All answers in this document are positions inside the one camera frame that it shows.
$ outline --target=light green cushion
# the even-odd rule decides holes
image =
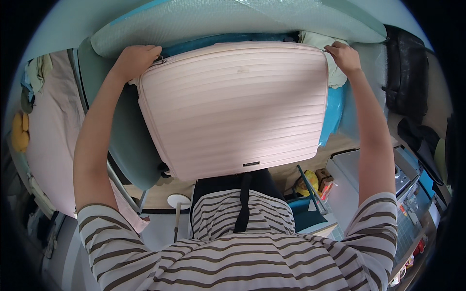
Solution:
[[[115,63],[95,53],[89,38],[78,48],[79,70],[89,106]],[[160,178],[162,162],[137,102],[137,89],[126,85],[113,115],[109,152],[128,180],[141,190],[151,188]]]

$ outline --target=teal cushion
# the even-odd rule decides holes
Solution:
[[[327,222],[327,219],[320,214],[317,205],[315,211],[308,211],[309,203],[315,203],[313,199],[308,197],[300,197],[297,199],[287,201],[288,205],[293,212],[293,217],[295,219],[295,231],[299,232],[303,229],[306,229],[310,226],[316,225],[318,223]]]
[[[89,38],[78,48],[79,70],[88,105],[94,101],[115,59],[94,52]],[[160,178],[162,162],[137,102],[137,88],[126,84],[113,115],[109,152],[121,172],[141,190],[150,189]]]

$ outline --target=plastic bag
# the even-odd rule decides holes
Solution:
[[[321,196],[321,193],[317,190],[319,189],[319,180],[317,179],[317,176],[315,175],[315,173],[313,171],[306,170],[304,172],[304,175],[309,180],[309,183],[312,185],[312,187],[314,187],[314,190],[316,191],[316,193],[319,196]],[[308,188],[306,187],[306,184],[304,183],[304,180],[302,179],[302,177],[298,179],[298,183],[296,184],[295,191],[298,193],[301,193],[301,195],[305,197],[309,196]]]

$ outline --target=pink bedsheet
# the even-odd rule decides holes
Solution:
[[[58,211],[74,217],[73,154],[84,111],[66,50],[50,54],[53,70],[29,115],[26,158],[31,174]],[[149,222],[130,207],[110,181],[120,213],[137,232]]]

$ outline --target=brown stripe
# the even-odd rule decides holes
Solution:
[[[235,253],[229,253],[228,255],[226,255],[224,257],[221,257],[219,259],[214,259],[214,258],[210,258],[210,257],[206,257],[206,256],[190,256],[190,257],[182,257],[178,261],[185,261],[185,260],[190,260],[190,259],[199,259],[199,260],[204,260],[204,261],[208,261],[208,262],[211,262],[211,263],[218,263],[218,262],[221,262],[221,261],[223,261],[223,260],[225,260],[225,259],[227,259],[229,257],[237,256],[237,255],[244,255],[244,254],[274,254],[274,255],[280,255],[284,259],[287,259],[287,258],[292,257],[294,255],[301,255],[301,254],[307,253],[307,252],[309,252],[311,250],[318,249],[318,248],[321,248],[321,247],[310,247],[310,248],[307,248],[307,249],[301,250],[301,251],[293,251],[293,252],[291,252],[291,253],[289,253],[287,255],[284,255],[284,256],[282,256],[282,254],[279,253],[276,250],[244,250],[244,251],[238,251],[238,252],[235,252]]]
[[[355,291],[367,284],[367,279],[364,279],[361,283],[354,285],[350,290]]]
[[[110,253],[106,253],[106,254],[103,254],[99,257],[96,257],[94,259],[94,262],[92,263],[92,265],[94,266],[96,263],[102,261],[102,260],[105,260],[105,259],[108,259],[108,258],[111,258],[111,257],[117,257],[117,256],[121,256],[121,255],[126,255],[126,254],[129,254],[129,253],[132,253],[132,252],[139,252],[139,253],[143,253],[145,252],[146,250],[143,250],[143,249],[127,249],[127,250],[116,250],[116,251],[112,251]]]
[[[256,197],[256,198],[259,198],[259,199],[262,200],[262,201],[268,200],[268,201],[273,202],[273,203],[278,203],[278,204],[281,204],[281,205],[285,206],[285,210],[286,210],[288,213],[291,211],[290,209],[287,209],[287,208],[286,208],[286,206],[289,207],[289,205],[288,205],[285,201],[283,201],[283,200],[274,200],[274,199],[272,199],[271,197],[268,197],[268,196],[266,196],[266,195],[264,195],[264,196],[259,196],[259,195],[255,194],[255,193],[250,193],[250,194],[249,194],[249,197]]]
[[[220,210],[220,211],[215,212],[214,214],[212,214],[212,215],[209,216],[209,217],[204,217],[204,218],[202,218],[202,219],[199,221],[199,224],[202,224],[204,221],[210,220],[211,218],[213,218],[214,216],[216,216],[216,215],[218,215],[218,214],[220,214],[220,213],[221,213],[220,215],[218,215],[217,217],[215,217],[215,220],[216,220],[216,221],[220,221],[220,220],[219,220],[220,217],[225,216],[225,215],[228,215],[228,214],[236,214],[236,215],[232,215],[232,217],[237,217],[239,212],[240,212],[240,211],[239,211],[238,209],[235,209],[235,210],[229,211],[229,212],[225,212],[225,213],[222,213],[222,210]],[[199,229],[200,229],[200,226],[199,226],[194,232],[198,232]]]
[[[118,268],[121,268],[121,267],[123,267],[123,266],[126,266],[126,265],[128,265],[128,264],[131,264],[131,263],[134,263],[134,262],[137,262],[137,261],[140,261],[140,260],[142,260],[142,259],[145,259],[145,258],[147,258],[147,257],[149,257],[149,256],[152,256],[152,255],[155,255],[155,254],[157,254],[157,252],[156,252],[156,251],[153,251],[152,253],[149,253],[149,254],[147,254],[147,255],[145,255],[145,256],[142,256],[142,257],[139,257],[139,258],[137,258],[137,259],[130,260],[130,261],[126,261],[126,262],[122,262],[122,263],[117,263],[116,265],[114,265],[114,266],[113,266],[111,269],[109,269],[108,271],[116,270],[116,269],[118,269]],[[99,275],[97,275],[97,278],[96,278],[96,279],[97,279],[97,282],[99,282],[100,277],[101,277],[103,274],[105,274],[106,272],[108,272],[108,271],[102,272],[102,273],[100,273]]]
[[[223,235],[227,234],[229,231],[233,231],[233,230],[234,230],[234,227],[230,227],[230,228],[224,230],[219,235],[217,235],[217,238],[222,237]],[[250,230],[266,231],[266,230],[272,230],[272,227],[247,227],[246,228],[246,231],[250,231]],[[281,231],[281,230],[278,230],[277,232],[274,232],[274,234],[284,234],[284,235],[286,235],[286,233],[283,233],[283,231]]]
[[[241,205],[240,201],[238,200],[238,201],[232,201],[232,202],[225,202],[225,203],[219,204],[217,206],[220,206],[220,205],[225,206],[225,205],[229,205],[229,204],[234,204],[234,205],[225,207],[225,208],[221,209],[220,211],[224,211],[224,210],[227,210],[227,209],[230,209],[230,208],[233,208],[233,207],[238,207],[238,206]],[[198,217],[199,216],[199,218],[196,220],[196,222],[194,224],[197,224],[204,214],[208,214],[208,213],[211,213],[211,212],[217,212],[217,211],[219,211],[218,207],[212,208],[211,210],[202,210],[200,213],[193,212],[192,213],[193,217]]]
[[[309,264],[311,264],[311,263],[313,263],[313,262],[315,262],[315,261],[317,261],[317,260],[320,260],[320,259],[322,259],[322,258],[325,258],[325,257],[331,257],[331,255],[329,255],[329,254],[321,254],[321,255],[315,256],[315,257],[313,257],[312,259],[310,259],[310,260],[308,260],[308,261],[305,261],[305,262],[302,262],[302,261],[296,262],[296,263],[290,265],[289,268],[290,268],[290,269],[293,269],[293,268],[295,268],[295,267],[297,267],[297,266],[309,265]]]
[[[188,257],[180,258],[178,260],[178,262],[185,261],[185,260],[195,260],[196,259],[196,260],[208,261],[208,262],[211,262],[211,263],[218,263],[218,262],[221,262],[221,261],[225,260],[226,258],[237,256],[237,255],[244,255],[244,254],[272,254],[272,255],[279,255],[280,253],[277,252],[276,250],[244,250],[244,251],[239,251],[239,252],[235,252],[235,253],[230,253],[230,254],[228,254],[228,255],[226,255],[224,257],[221,257],[219,259],[214,259],[214,258],[206,257],[206,256],[188,256]]]
[[[311,250],[320,249],[320,248],[323,248],[323,247],[321,247],[321,246],[320,246],[320,247],[314,247],[314,246],[313,246],[313,247],[310,247],[310,248],[305,249],[305,250],[293,251],[293,252],[291,252],[291,253],[289,253],[289,254],[283,256],[283,258],[284,258],[284,259],[287,259],[287,258],[292,257],[292,256],[294,256],[294,255],[302,255],[302,254],[305,254],[305,253],[307,253],[307,252],[309,252],[309,251],[311,251]]]
[[[377,288],[379,289],[379,291],[382,291],[382,281],[380,281],[380,278],[377,276],[377,274],[374,273],[374,271],[371,269],[369,269],[369,274],[372,280],[376,282]]]
[[[186,253],[183,252],[183,251],[180,251],[180,250],[161,250],[160,252],[163,252],[163,253],[178,253],[182,256],[186,256]]]
[[[269,291],[270,288],[259,288],[259,289],[254,289],[253,291]],[[306,286],[306,287],[274,287],[273,288],[274,291],[280,291],[280,290],[283,290],[283,291],[308,291],[308,290],[313,290],[312,289],[312,286],[309,287],[309,286]],[[336,290],[336,291],[350,291],[350,288],[349,287],[343,287],[339,290]]]
[[[338,267],[340,269],[343,269],[344,267],[346,267],[347,265],[349,265],[350,263],[352,263],[354,260],[356,260],[357,258],[357,254],[354,254],[352,257],[350,257],[346,262],[344,262],[343,264],[339,265]]]
[[[350,280],[353,276],[355,276],[356,274],[359,274],[362,271],[363,271],[363,267],[361,266],[357,268],[356,270],[352,271],[350,274],[346,275],[345,280],[346,281]]]
[[[81,224],[79,225],[79,232],[81,232],[82,228],[84,226],[86,226],[86,224],[90,223],[91,221],[93,221],[94,219],[97,219],[97,218],[100,218],[100,219],[103,219],[103,220],[106,220],[108,222],[111,222],[111,223],[114,223],[114,224],[118,224],[119,226],[123,227],[124,229],[126,230],[129,230],[131,231],[131,229],[128,227],[128,225],[114,219],[113,217],[109,217],[109,216],[101,216],[101,215],[95,215],[95,216],[89,216],[87,218],[85,218]]]
[[[313,240],[315,237],[319,237],[319,236],[316,236],[316,235],[314,235],[314,234],[307,234],[307,233],[306,233],[306,234],[304,234],[304,233],[298,233],[298,234],[296,234],[296,236],[297,236],[297,237],[300,237],[300,238],[302,238],[302,239],[305,239],[305,240],[307,240],[308,242],[310,242],[311,240]]]
[[[257,216],[257,215],[260,215],[260,213],[251,214],[251,215],[249,215],[249,217],[253,217],[253,216]],[[232,215],[232,216],[226,217],[226,218],[224,218],[224,219],[222,219],[222,220],[220,220],[220,221],[221,221],[221,222],[225,222],[225,221],[227,221],[227,220],[229,220],[229,219],[234,219],[234,222],[236,222],[236,219],[237,219],[237,218],[238,218],[238,215]],[[194,231],[194,233],[195,233],[195,234],[200,233],[200,232],[202,232],[204,229],[206,229],[206,228],[208,228],[208,227],[209,227],[209,225],[208,225],[208,224],[205,224],[205,225],[202,226],[202,228],[200,228],[200,227],[197,228],[197,229]],[[222,230],[222,229],[223,229],[223,227],[220,226],[220,228],[218,228],[216,231],[218,232],[218,231],[220,231],[220,230]]]
[[[242,246],[242,245],[271,245],[271,246],[276,247],[278,250],[283,250],[289,246],[298,246],[300,244],[308,244],[308,242],[306,241],[301,241],[299,243],[293,242],[293,243],[284,244],[282,246],[276,246],[275,244],[270,243],[270,242],[262,242],[262,243],[245,242],[245,243],[229,244],[225,248],[219,248],[213,245],[208,245],[208,246],[200,247],[197,250],[225,251],[225,250],[228,250],[229,248],[236,247],[236,246]]]
[[[165,272],[166,273],[176,273],[178,271],[193,271],[197,273],[202,273],[205,275],[215,275],[218,274],[219,272],[232,268],[232,267],[238,267],[238,266],[254,266],[254,265],[260,265],[260,264],[268,264],[268,265],[276,265],[276,266],[281,266],[281,265],[286,265],[287,263],[283,261],[279,262],[273,262],[273,261],[265,261],[265,260],[257,260],[257,261],[247,261],[247,262],[234,262],[228,265],[225,265],[217,270],[209,271],[203,268],[197,268],[197,267],[192,267],[192,266],[186,266],[186,267],[180,267],[176,269],[167,269]]]
[[[217,198],[220,198],[220,197],[224,197],[224,196],[227,196],[225,198],[223,198],[222,200],[220,201],[215,201],[214,203],[211,203],[211,204],[207,204],[207,203],[203,203],[204,200],[211,200],[211,199],[217,199]],[[196,207],[199,206],[199,207],[209,207],[209,206],[214,206],[214,205],[220,205],[222,204],[223,201],[225,201],[226,199],[229,199],[229,198],[240,198],[240,191],[232,191],[232,192],[228,192],[226,194],[221,194],[221,195],[218,195],[218,196],[215,196],[215,197],[206,197],[206,196],[202,196],[198,202],[196,203]]]
[[[386,250],[381,250],[381,249],[378,249],[378,248],[366,247],[366,246],[362,246],[362,245],[352,245],[351,247],[352,247],[353,249],[358,250],[358,251],[370,252],[370,253],[382,255],[382,256],[384,256],[384,257],[389,258],[392,262],[395,260],[395,258],[393,257],[393,255],[390,254],[389,252],[387,252]]]
[[[394,237],[397,237],[397,234],[394,233],[393,231],[391,230],[388,230],[388,229],[375,229],[375,230],[371,230],[371,229],[363,229],[363,230],[358,230],[356,231],[354,234],[379,234],[379,233],[382,233],[383,232],[388,232],[390,233],[391,235],[393,235]]]
[[[302,273],[302,274],[299,274],[298,276],[295,277],[296,280],[300,280],[300,279],[303,279],[304,277],[312,277],[312,276],[315,276],[317,274],[320,274],[328,269],[332,269],[332,268],[338,268],[336,266],[335,263],[331,263],[329,265],[326,265],[326,266],[323,266],[322,268],[319,268],[313,272],[310,272],[310,273]]]
[[[342,249],[340,250],[340,252],[333,257],[333,259],[334,260],[338,259],[348,248],[349,246],[344,245]]]
[[[262,201],[260,201],[260,200],[254,199],[253,201],[256,201],[256,202],[258,202],[258,203],[251,203],[251,204],[249,204],[249,206],[258,206],[258,205],[260,205],[260,206],[262,206],[262,207],[264,207],[264,208],[267,208],[267,209],[270,210],[270,211],[275,211],[275,212],[277,212],[277,213],[280,213],[280,212],[278,212],[276,209],[283,209],[283,208],[280,208],[280,207],[277,207],[276,209],[273,209],[273,208],[271,208],[271,205],[270,205],[270,204],[262,204],[262,203],[260,203],[260,202],[262,202]],[[290,214],[288,211],[287,211],[287,215],[289,215],[290,217],[293,217],[293,214]]]
[[[363,213],[366,209],[368,209],[370,206],[374,205],[374,204],[377,204],[377,203],[380,203],[380,202],[390,202],[392,204],[394,204],[395,206],[397,205],[397,203],[395,202],[395,200],[393,200],[392,198],[379,198],[379,199],[375,199],[371,202],[369,202],[366,206],[364,206],[359,212],[358,214],[356,215],[356,217],[353,219],[353,222],[355,222],[357,220],[357,218],[361,215],[361,213]]]
[[[97,250],[97,249],[100,249],[104,244],[108,244],[109,242],[114,241],[114,240],[122,240],[122,241],[130,242],[130,243],[134,243],[134,244],[141,244],[141,245],[144,245],[144,243],[141,242],[139,239],[114,237],[114,238],[106,239],[106,240],[104,240],[103,242],[94,244],[94,245],[92,246],[92,248],[90,248],[89,254],[91,254],[93,251],[95,251],[95,250]]]
[[[366,216],[362,217],[359,220],[359,222],[366,221],[366,220],[368,220],[368,219],[370,219],[372,217],[391,217],[391,218],[393,218],[395,220],[397,219],[397,217],[393,213],[388,212],[388,211],[381,211],[381,212],[376,212],[374,214],[366,215]]]
[[[377,224],[377,225],[366,227],[366,228],[367,229],[377,229],[377,228],[380,229],[380,228],[384,228],[385,226],[393,227],[398,232],[398,227],[392,223],[381,223],[381,224]]]
[[[250,200],[250,201],[257,201],[257,202],[264,202],[260,197],[259,197],[259,199],[251,199],[251,197],[250,197],[249,200]],[[270,207],[273,207],[273,208],[275,208],[275,209],[284,210],[284,211],[288,212],[290,215],[293,215],[292,213],[290,213],[290,212],[288,211],[288,209],[286,209],[286,208],[284,208],[284,207],[278,207],[278,206],[272,206],[272,205],[270,205]]]
[[[210,284],[205,284],[205,283],[200,283],[200,282],[197,282],[197,281],[191,281],[191,280],[182,280],[182,279],[176,279],[176,280],[168,280],[166,278],[155,278],[154,277],[154,281],[155,282],[164,282],[164,283],[167,283],[167,284],[182,284],[182,285],[193,285],[193,286],[196,286],[196,287],[200,287],[200,288],[212,288],[214,287],[215,285],[217,284],[220,284],[220,283],[224,283],[224,282],[232,282],[232,281],[250,281],[250,280],[254,280],[254,279],[258,279],[258,278],[272,278],[272,277],[281,277],[281,278],[294,278],[294,275],[293,274],[281,274],[281,273],[261,273],[261,274],[254,274],[254,275],[249,275],[249,276],[231,276],[231,277],[224,277],[224,278],[221,278],[217,281],[214,281]],[[323,280],[322,282],[316,284],[316,285],[313,285],[313,286],[308,286],[309,290],[315,290],[315,289],[318,289],[324,285],[327,285],[327,284],[330,284],[334,281],[337,281],[337,280],[340,280],[340,279],[343,279],[343,275],[338,275],[338,276],[335,276],[335,277],[332,277],[332,278],[329,278],[327,280]]]
[[[248,224],[249,224],[249,223],[260,223],[260,222],[267,222],[267,220],[265,220],[265,219],[249,220]],[[231,225],[235,225],[235,224],[236,224],[236,220],[233,221],[233,222],[231,222],[231,223],[218,226],[218,228],[217,228],[215,231],[212,231],[211,237],[213,237],[213,236],[214,236],[216,233],[218,233],[219,231],[222,231],[225,227],[228,227],[228,226],[231,226]],[[206,233],[205,235],[201,236],[199,239],[203,239],[203,238],[206,237],[207,235],[208,235],[208,233]]]
[[[162,256],[162,257],[160,257],[160,258],[161,258],[162,260],[169,260],[169,261],[172,261],[172,262],[174,262],[174,263],[176,263],[176,262],[177,262],[177,260],[176,260],[176,259],[174,259],[174,258],[172,258],[172,257],[166,257],[166,256]]]
[[[105,287],[103,291],[110,291],[113,288],[117,287],[118,285],[121,285],[124,282],[133,279],[134,277],[137,277],[137,276],[139,276],[141,274],[144,274],[145,272],[152,269],[155,266],[156,263],[157,262],[153,262],[153,263],[151,263],[151,264],[149,264],[149,265],[147,265],[147,266],[145,266],[145,267],[143,267],[143,268],[141,268],[139,270],[136,270],[136,271],[134,271],[132,273],[129,273],[128,275],[125,275],[125,276],[123,276],[121,278],[118,278],[117,280],[115,280],[112,283],[108,284],[107,287]]]
[[[365,234],[365,235],[361,235],[361,236],[357,236],[357,237],[347,237],[344,240],[342,240],[342,242],[350,242],[350,241],[357,240],[357,239],[360,239],[360,238],[363,238],[363,237],[379,237],[379,238],[383,238],[383,239],[388,240],[394,246],[397,245],[397,237],[392,238],[391,236],[389,236],[387,234],[384,234],[384,233],[370,233],[370,234]]]
[[[86,246],[88,244],[88,242],[91,241],[91,239],[96,235],[96,234],[99,234],[101,233],[102,231],[104,230],[120,230],[121,227],[119,227],[118,225],[111,225],[111,226],[106,226],[106,227],[101,227],[101,228],[98,228],[96,229],[96,231],[94,231],[93,233],[91,233],[85,240],[84,240],[84,246]]]
[[[188,245],[176,245],[176,244],[172,244],[170,247],[171,247],[171,248],[187,248],[187,249],[189,249],[190,251],[193,251],[193,250],[194,250],[193,247],[190,247],[190,246],[188,246]]]
[[[274,219],[271,219],[270,217],[267,217],[267,216],[265,216],[265,215],[264,215],[264,217],[265,217],[267,220],[270,220],[270,221],[272,221],[272,222],[275,222],[275,223],[278,224],[278,225],[283,226],[283,228],[284,228],[286,231],[289,231],[289,232],[293,233],[293,231],[292,231],[290,228],[288,228],[287,226],[285,226],[284,223],[281,223],[281,222],[279,222],[279,221],[276,221],[276,220],[274,220]]]
[[[193,245],[196,245],[198,247],[202,246],[205,242],[202,242],[202,243],[197,243],[197,242],[194,242],[193,239],[191,238],[183,238],[183,239],[180,239],[179,241],[177,241],[177,243],[184,243],[184,244],[193,244]]]
[[[233,203],[235,203],[235,205],[231,205],[231,206],[225,207],[225,208],[220,209],[220,210],[219,210],[219,209],[212,209],[212,210],[209,210],[209,211],[204,210],[204,211],[202,211],[200,214],[199,214],[199,213],[194,213],[193,215],[194,215],[195,217],[199,216],[199,218],[196,220],[195,223],[193,223],[193,225],[197,225],[201,220],[209,220],[209,219],[211,219],[212,217],[216,216],[218,213],[221,213],[221,212],[223,212],[223,211],[225,211],[225,210],[227,210],[227,209],[230,209],[230,208],[233,208],[233,207],[240,207],[240,206],[241,206],[240,201],[235,201],[235,202],[232,202],[232,203],[225,203],[225,204],[222,204],[221,206],[228,205],[228,204],[233,204]],[[207,214],[207,213],[211,213],[211,212],[215,212],[215,213],[212,214],[212,215],[209,216],[209,217],[204,217],[204,218],[202,217],[202,215]],[[230,212],[228,212],[228,213],[234,213],[234,212],[239,212],[239,210],[230,211]]]
[[[270,229],[273,229],[273,230],[276,230],[277,232],[281,232],[281,233],[285,233],[287,232],[287,234],[292,234],[293,232],[291,230],[289,230],[288,228],[286,228],[285,226],[283,226],[284,229],[279,229],[277,227],[274,227],[273,225],[269,225],[269,228]]]
[[[264,232],[264,233],[260,233],[261,235],[262,234],[277,234],[276,232]],[[297,238],[298,236],[292,236],[292,235],[284,235],[284,236],[280,236],[278,238],[272,238],[272,237],[256,237],[256,236],[252,236],[252,235],[247,235],[247,236],[241,236],[241,237],[219,237],[217,238],[216,240],[218,241],[223,241],[223,242],[227,242],[227,241],[230,241],[232,239],[247,239],[247,240],[250,240],[251,238],[268,238],[274,242],[279,242],[283,239],[287,239],[287,238]]]
[[[267,220],[265,220],[265,219],[256,219],[256,220],[249,220],[248,224],[250,224],[250,223],[264,223],[264,222],[267,222]],[[233,221],[232,223],[224,224],[224,225],[221,225],[221,226],[216,225],[216,226],[218,226],[218,229],[216,229],[215,231],[212,231],[211,236],[213,236],[214,234],[216,234],[219,231],[223,230],[225,227],[234,225],[235,223],[236,223],[236,220]]]
[[[283,215],[280,216],[280,215],[277,215],[277,214],[268,212],[267,210],[264,210],[264,209],[257,209],[257,210],[260,211],[260,212],[265,212],[265,213],[267,213],[267,214],[269,214],[269,215],[271,215],[271,216],[273,216],[273,217],[276,217],[276,218],[278,218],[278,219],[283,219]],[[293,226],[293,224],[292,224],[291,222],[288,222],[288,221],[285,221],[285,220],[284,220],[284,222],[286,222],[286,223],[289,224],[290,226]]]
[[[330,243],[330,247],[327,249],[327,251],[331,251],[333,249],[333,246],[337,243],[336,240]]]

